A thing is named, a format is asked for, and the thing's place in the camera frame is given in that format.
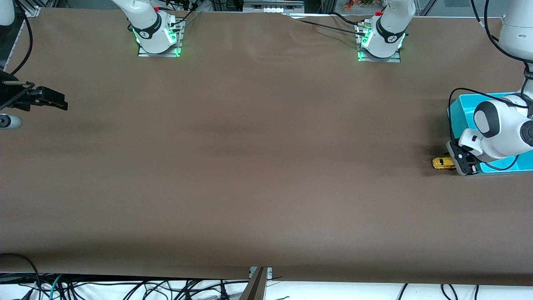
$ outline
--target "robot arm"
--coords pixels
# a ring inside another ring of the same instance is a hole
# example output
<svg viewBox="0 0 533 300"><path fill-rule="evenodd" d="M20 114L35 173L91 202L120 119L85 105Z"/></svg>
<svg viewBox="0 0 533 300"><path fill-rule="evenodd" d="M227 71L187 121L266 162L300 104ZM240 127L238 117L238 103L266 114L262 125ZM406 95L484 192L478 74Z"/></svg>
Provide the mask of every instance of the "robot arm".
<svg viewBox="0 0 533 300"><path fill-rule="evenodd" d="M523 60L533 60L533 1L511 0L503 20L499 45L507 53ZM466 129L458 145L482 162L492 162L533 150L533 64L526 62L523 88L502 97L488 100L474 111L477 130Z"/></svg>
<svg viewBox="0 0 533 300"><path fill-rule="evenodd" d="M390 0L382 15L370 19L372 32L361 46L379 58L392 56L401 47L415 13L415 0Z"/></svg>
<svg viewBox="0 0 533 300"><path fill-rule="evenodd" d="M150 53L161 53L176 43L176 18L156 11L149 0L112 0L126 14L138 43Z"/></svg>

